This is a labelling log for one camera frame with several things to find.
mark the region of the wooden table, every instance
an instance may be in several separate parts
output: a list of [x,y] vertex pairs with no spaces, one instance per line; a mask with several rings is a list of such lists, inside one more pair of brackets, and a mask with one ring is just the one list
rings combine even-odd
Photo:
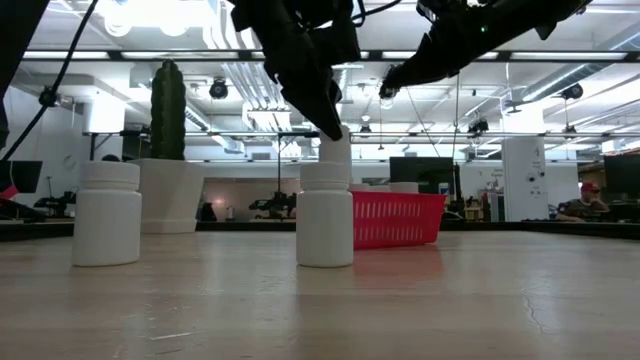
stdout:
[[293,233],[0,243],[0,359],[638,359],[640,244],[510,232],[297,267]]

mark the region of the man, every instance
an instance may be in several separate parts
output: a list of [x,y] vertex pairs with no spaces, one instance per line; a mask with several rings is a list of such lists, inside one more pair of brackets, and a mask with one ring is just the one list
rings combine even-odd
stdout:
[[600,200],[600,189],[597,185],[584,183],[580,188],[580,199],[571,200],[558,206],[557,220],[566,222],[587,222],[608,212],[609,207]]

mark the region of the green cactus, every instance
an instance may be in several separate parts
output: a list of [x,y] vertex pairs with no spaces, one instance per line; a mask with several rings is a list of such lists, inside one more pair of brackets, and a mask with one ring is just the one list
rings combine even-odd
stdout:
[[151,84],[151,157],[184,160],[186,88],[171,60],[162,63]]

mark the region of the ceiling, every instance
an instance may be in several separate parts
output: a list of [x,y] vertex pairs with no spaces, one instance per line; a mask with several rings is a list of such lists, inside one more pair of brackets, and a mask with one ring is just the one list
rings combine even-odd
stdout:
[[[190,49],[204,50],[210,48],[203,40],[203,26],[207,25],[207,11],[210,11],[206,0],[154,0],[163,3],[173,3],[173,13],[183,12],[182,18],[189,20],[183,24],[189,28],[180,36],[165,35],[154,21],[163,23],[166,14],[152,14],[151,0],[135,0],[147,2],[149,13],[140,18],[129,19],[135,25],[128,34],[114,37],[105,29],[105,21],[111,22],[113,17],[106,8],[111,1],[101,0],[102,7],[92,17],[89,27],[85,30],[80,49],[118,49],[118,50],[174,50]],[[366,1],[367,7],[375,7],[384,2],[381,0]],[[74,32],[79,24],[86,1],[52,0],[43,20],[40,23],[30,49],[63,50],[69,46]],[[415,50],[425,31],[428,22],[413,10],[411,1],[399,5],[393,10],[371,16],[365,25],[359,29],[360,47],[363,50]],[[547,41],[540,41],[533,31],[528,32],[505,44],[501,49],[508,50],[609,50],[603,49],[610,39],[615,39],[621,33],[640,31],[640,1],[632,0],[594,0],[593,6],[585,14],[574,16],[560,23],[556,31]],[[172,21],[180,16],[173,16]],[[254,36],[249,39],[241,35],[226,32],[227,20],[219,22],[226,43],[229,36],[235,37],[240,47],[247,47],[250,40],[257,43]],[[136,64],[135,62],[72,62],[69,67],[70,75],[87,75],[100,80],[126,97],[126,102],[132,104],[127,111],[127,121],[148,123],[150,120],[145,113],[149,104],[149,91],[131,85],[131,70],[134,66],[157,67],[158,63]],[[60,68],[60,62],[29,61],[22,64],[23,73],[16,81],[21,86],[39,91],[41,82],[34,79],[54,74]],[[363,116],[369,117],[373,131],[379,131],[382,123],[383,131],[404,132],[420,131],[425,128],[430,131],[453,131],[454,120],[460,120],[460,127],[466,130],[468,122],[478,117],[489,121],[490,129],[501,129],[500,119],[503,112],[500,98],[508,99],[510,90],[524,89],[539,83],[549,75],[570,69],[570,66],[560,63],[473,63],[462,70],[459,78],[450,78],[437,83],[403,89],[395,98],[390,109],[382,109],[377,97],[376,86],[386,72],[390,63],[365,62],[350,64],[344,71],[346,85],[346,101],[341,104],[341,117],[344,123],[350,124],[354,130],[363,124]],[[204,114],[206,121],[214,129],[229,131],[251,130],[242,121],[243,104],[247,103],[236,89],[230,75],[218,62],[184,62],[179,63],[185,75],[188,99],[190,104]],[[257,68],[252,67],[252,74],[257,76]],[[561,131],[569,122],[586,124],[579,131],[603,132],[610,129],[622,131],[636,131],[634,124],[640,128],[640,106],[634,101],[640,95],[640,82],[634,80],[640,70],[634,64],[615,64],[580,81],[585,95],[578,101],[568,102],[568,111],[564,101],[556,98],[546,98],[538,103],[544,112],[544,122],[547,130]],[[209,86],[214,78],[227,78],[229,96],[224,100],[213,100],[208,95]],[[263,93],[266,89],[258,84]],[[85,93],[78,92],[78,88],[71,85],[63,86],[64,95],[74,96],[79,101],[91,101],[95,88],[88,86]],[[597,116],[603,119],[593,121]],[[308,125],[303,117],[291,109],[290,122],[293,126]]]

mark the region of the red cap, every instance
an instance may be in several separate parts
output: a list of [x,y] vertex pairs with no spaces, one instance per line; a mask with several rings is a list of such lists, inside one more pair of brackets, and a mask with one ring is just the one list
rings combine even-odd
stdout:
[[582,192],[590,192],[590,193],[597,193],[600,191],[600,188],[598,188],[598,185],[593,184],[593,183],[583,183],[582,187],[580,188],[580,191]]

